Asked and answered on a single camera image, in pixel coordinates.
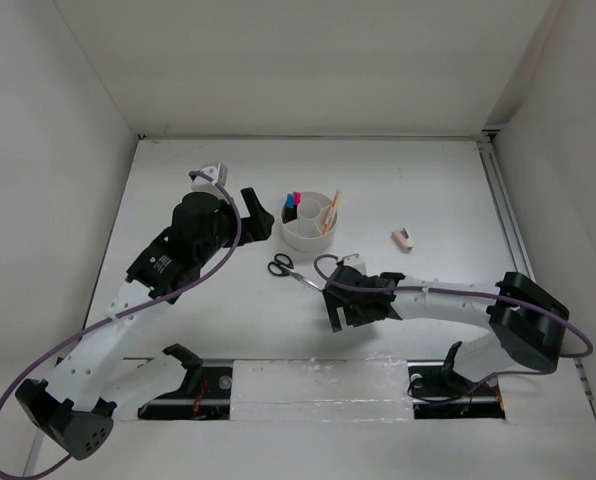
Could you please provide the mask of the black handled scissors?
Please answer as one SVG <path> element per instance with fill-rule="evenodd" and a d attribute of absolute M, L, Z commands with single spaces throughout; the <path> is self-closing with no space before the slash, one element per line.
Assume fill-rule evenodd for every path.
<path fill-rule="evenodd" d="M 274 277 L 290 277 L 316 292 L 322 291 L 315 282 L 299 273 L 295 269 L 293 260 L 284 253 L 275 254 L 273 259 L 267 264 L 267 270 Z"/>

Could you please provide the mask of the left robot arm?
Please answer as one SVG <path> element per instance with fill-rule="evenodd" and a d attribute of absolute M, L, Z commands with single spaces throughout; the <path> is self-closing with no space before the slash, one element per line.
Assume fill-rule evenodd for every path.
<path fill-rule="evenodd" d="M 157 396 L 190 396 L 200 387 L 201 359 L 180 344 L 119 379 L 112 375 L 137 340 L 186 291 L 207 278 L 205 265 L 221 249 L 267 240 L 273 216 L 255 190 L 242 189 L 241 217 L 223 187 L 194 188 L 172 220 L 139 254 L 104 320 L 85 330 L 73 350 L 43 379 L 25 376 L 15 398 L 46 436 L 70 458 L 84 460 L 108 439 L 115 421 L 132 417 Z"/>

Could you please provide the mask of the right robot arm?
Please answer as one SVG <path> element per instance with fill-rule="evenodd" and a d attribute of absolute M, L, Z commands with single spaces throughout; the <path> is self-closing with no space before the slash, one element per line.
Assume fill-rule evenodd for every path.
<path fill-rule="evenodd" d="M 450 284 L 395 272 L 368 276 L 339 261 L 322 294 L 335 332 L 385 319 L 480 329 L 473 340 L 455 341 L 443 359 L 438 376 L 454 394 L 507 372 L 552 374 L 562 355 L 567 309 L 520 273 L 508 272 L 493 285 Z"/>

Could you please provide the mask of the pink pen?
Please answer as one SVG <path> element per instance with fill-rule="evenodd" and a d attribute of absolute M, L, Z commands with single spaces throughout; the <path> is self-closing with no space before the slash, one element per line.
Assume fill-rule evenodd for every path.
<path fill-rule="evenodd" d="M 339 203 L 339 194 L 336 194 L 334 196 L 332 204 L 329 207 L 327 216 L 325 217 L 325 221 L 323 223 L 323 228 L 322 228 L 323 235 L 326 235 L 330 231 L 330 229 L 334 223 L 334 220 L 335 220 L 335 217 L 337 214 L 338 203 Z"/>

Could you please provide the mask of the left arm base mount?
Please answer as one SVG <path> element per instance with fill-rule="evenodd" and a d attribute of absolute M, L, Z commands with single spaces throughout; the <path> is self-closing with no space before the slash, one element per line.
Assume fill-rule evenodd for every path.
<path fill-rule="evenodd" d="M 232 360 L 202 360 L 180 344 L 163 350 L 185 370 L 180 385 L 143 405 L 137 413 L 147 421 L 226 421 L 230 419 Z"/>

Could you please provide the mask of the yellow highlighter pen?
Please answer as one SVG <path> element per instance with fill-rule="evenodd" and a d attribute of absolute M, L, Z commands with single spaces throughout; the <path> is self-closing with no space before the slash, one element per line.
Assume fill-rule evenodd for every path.
<path fill-rule="evenodd" d="M 329 209 L 329 212 L 327 215 L 327 219 L 326 219 L 326 226 L 328 228 L 331 228 L 332 225 L 334 224 L 340 200 L 341 200 L 341 190 L 337 189 L 335 192 L 332 204 L 330 206 L 330 209 Z"/>

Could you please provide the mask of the blue cap black marker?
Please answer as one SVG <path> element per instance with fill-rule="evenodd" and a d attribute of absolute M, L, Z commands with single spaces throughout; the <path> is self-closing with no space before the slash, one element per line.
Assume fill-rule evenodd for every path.
<path fill-rule="evenodd" d="M 282 211 L 282 221 L 287 224 L 297 219 L 297 209 L 293 193 L 288 193 Z"/>

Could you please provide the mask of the pink cap black marker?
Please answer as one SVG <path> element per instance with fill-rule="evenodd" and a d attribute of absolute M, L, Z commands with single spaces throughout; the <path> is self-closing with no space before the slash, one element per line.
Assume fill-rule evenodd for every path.
<path fill-rule="evenodd" d="M 299 204 L 301 203 L 302 193 L 298 191 L 293 192 L 293 203 L 294 207 L 298 208 Z"/>

